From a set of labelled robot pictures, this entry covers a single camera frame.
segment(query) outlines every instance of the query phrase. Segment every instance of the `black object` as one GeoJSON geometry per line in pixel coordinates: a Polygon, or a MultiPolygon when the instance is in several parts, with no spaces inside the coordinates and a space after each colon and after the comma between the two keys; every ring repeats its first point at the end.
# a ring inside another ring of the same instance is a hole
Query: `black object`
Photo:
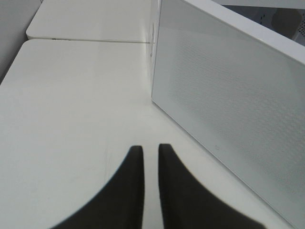
{"type": "Polygon", "coordinates": [[[140,229],[143,205],[143,150],[132,146],[104,188],[53,229],[140,229]]]}
{"type": "Polygon", "coordinates": [[[164,229],[265,229],[203,187],[169,144],[159,145],[159,190],[164,229]]]}

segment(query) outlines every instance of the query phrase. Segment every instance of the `gray wall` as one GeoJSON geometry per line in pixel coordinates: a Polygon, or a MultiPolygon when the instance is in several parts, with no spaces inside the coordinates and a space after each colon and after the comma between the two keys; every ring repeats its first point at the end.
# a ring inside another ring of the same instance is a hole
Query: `gray wall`
{"type": "Polygon", "coordinates": [[[21,45],[41,0],[0,0],[0,83],[21,45]]]}

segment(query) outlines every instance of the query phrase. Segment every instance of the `white desk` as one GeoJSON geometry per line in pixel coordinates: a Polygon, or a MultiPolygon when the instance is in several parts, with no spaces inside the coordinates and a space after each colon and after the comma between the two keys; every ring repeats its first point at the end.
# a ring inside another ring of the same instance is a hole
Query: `white desk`
{"type": "Polygon", "coordinates": [[[151,0],[44,0],[29,39],[149,42],[151,0]]]}
{"type": "Polygon", "coordinates": [[[143,228],[162,228],[159,143],[226,203],[269,229],[290,228],[151,102],[146,45],[23,45],[0,86],[0,228],[58,223],[99,191],[131,145],[144,149],[143,228]]]}

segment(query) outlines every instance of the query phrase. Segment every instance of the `perforated panel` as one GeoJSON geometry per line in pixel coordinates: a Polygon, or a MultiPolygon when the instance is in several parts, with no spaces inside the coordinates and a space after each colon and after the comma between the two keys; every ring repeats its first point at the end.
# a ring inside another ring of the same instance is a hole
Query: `perforated panel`
{"type": "Polygon", "coordinates": [[[302,63],[183,1],[163,0],[152,94],[276,211],[304,228],[302,63]]]}

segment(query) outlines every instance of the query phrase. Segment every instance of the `white table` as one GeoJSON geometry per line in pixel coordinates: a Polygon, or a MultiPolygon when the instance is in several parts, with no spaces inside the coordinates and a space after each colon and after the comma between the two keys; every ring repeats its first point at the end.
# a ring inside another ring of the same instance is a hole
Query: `white table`
{"type": "Polygon", "coordinates": [[[23,45],[0,86],[0,228],[46,229],[63,220],[103,187],[132,145],[144,149],[143,228],[162,228],[159,143],[172,144],[226,203],[269,229],[290,228],[151,102],[146,45],[23,45]]]}
{"type": "Polygon", "coordinates": [[[149,42],[151,0],[44,0],[29,39],[149,42]]]}

